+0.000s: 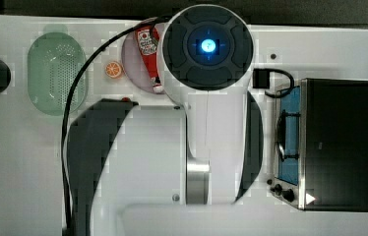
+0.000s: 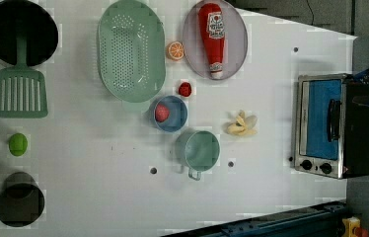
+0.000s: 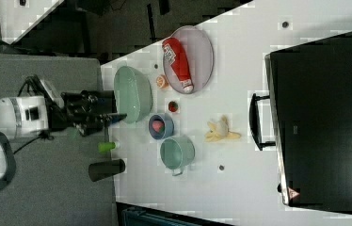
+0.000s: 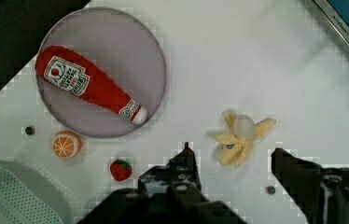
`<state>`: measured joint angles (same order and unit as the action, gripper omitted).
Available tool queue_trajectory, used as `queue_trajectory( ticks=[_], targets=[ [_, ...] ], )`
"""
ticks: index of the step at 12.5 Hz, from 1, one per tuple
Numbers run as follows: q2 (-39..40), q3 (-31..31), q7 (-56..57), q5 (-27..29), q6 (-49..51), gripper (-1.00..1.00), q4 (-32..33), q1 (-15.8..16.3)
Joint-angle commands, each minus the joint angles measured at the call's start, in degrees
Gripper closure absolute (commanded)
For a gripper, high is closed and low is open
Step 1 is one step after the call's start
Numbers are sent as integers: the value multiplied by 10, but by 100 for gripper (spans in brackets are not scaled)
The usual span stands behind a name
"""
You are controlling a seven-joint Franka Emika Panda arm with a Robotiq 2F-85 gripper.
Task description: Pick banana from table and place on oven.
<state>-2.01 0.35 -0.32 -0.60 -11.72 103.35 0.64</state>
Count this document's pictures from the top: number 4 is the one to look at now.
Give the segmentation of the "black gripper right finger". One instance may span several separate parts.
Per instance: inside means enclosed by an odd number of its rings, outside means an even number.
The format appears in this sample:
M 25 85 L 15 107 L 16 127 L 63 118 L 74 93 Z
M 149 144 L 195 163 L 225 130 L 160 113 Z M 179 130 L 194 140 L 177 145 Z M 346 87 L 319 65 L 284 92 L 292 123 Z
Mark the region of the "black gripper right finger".
M 279 147 L 271 160 L 273 175 L 308 224 L 349 224 L 349 168 L 324 168 Z

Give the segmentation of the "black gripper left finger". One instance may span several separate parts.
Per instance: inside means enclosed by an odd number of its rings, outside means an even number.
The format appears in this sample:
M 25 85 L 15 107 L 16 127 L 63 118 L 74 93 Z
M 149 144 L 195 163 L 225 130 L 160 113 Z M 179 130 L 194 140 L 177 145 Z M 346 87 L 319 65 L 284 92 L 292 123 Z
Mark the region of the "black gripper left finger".
M 165 193 L 173 184 L 202 188 L 195 152 L 190 148 L 189 142 L 167 164 L 156 165 L 138 178 L 138 188 L 144 190 L 149 197 Z

